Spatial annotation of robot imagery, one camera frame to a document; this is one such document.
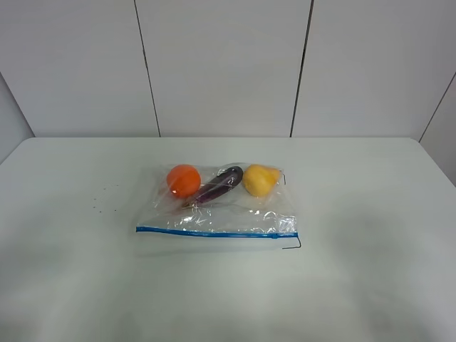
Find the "clear zip file bag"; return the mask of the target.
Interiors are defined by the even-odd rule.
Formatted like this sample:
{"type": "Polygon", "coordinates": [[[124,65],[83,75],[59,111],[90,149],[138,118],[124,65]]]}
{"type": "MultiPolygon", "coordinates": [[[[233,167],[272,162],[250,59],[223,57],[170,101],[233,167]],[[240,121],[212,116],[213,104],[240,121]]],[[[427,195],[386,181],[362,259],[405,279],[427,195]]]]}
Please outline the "clear zip file bag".
{"type": "MultiPolygon", "coordinates": [[[[193,166],[200,174],[201,188],[229,167],[239,166],[245,171],[250,165],[258,164],[193,166]]],[[[241,181],[232,191],[207,204],[183,208],[189,197],[176,198],[166,181],[168,172],[175,166],[155,167],[145,178],[150,186],[150,199],[138,212],[137,256],[301,247],[296,205],[291,201],[281,168],[264,165],[281,172],[275,188],[265,197],[251,196],[241,181]]]]}

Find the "orange fruit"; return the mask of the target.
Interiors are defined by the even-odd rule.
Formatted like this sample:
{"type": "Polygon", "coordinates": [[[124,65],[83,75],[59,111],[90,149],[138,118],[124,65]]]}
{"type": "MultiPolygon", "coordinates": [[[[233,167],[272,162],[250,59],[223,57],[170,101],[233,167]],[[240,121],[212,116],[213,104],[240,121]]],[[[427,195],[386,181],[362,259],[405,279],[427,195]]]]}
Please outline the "orange fruit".
{"type": "Polygon", "coordinates": [[[173,167],[166,177],[167,186],[176,198],[192,196],[201,185],[201,177],[192,165],[177,165],[173,167]]]}

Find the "purple eggplant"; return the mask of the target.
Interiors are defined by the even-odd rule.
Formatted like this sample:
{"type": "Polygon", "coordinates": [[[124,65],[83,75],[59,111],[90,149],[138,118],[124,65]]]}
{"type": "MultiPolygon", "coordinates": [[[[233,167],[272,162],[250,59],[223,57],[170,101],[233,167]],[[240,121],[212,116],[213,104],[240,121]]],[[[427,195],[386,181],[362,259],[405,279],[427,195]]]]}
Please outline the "purple eggplant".
{"type": "Polygon", "coordinates": [[[242,181],[244,171],[239,166],[227,168],[224,172],[219,173],[215,178],[198,189],[189,197],[183,208],[193,207],[195,205],[207,204],[208,202],[225,195],[232,191],[242,181]]]}

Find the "yellow pear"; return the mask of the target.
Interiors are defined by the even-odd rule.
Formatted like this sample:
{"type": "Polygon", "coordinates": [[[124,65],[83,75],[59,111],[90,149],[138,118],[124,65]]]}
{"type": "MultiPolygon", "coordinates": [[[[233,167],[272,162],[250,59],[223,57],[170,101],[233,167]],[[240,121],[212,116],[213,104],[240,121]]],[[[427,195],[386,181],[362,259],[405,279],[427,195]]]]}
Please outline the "yellow pear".
{"type": "Polygon", "coordinates": [[[265,197],[275,188],[280,175],[279,169],[264,165],[250,165],[244,171],[242,182],[251,196],[265,197]]]}

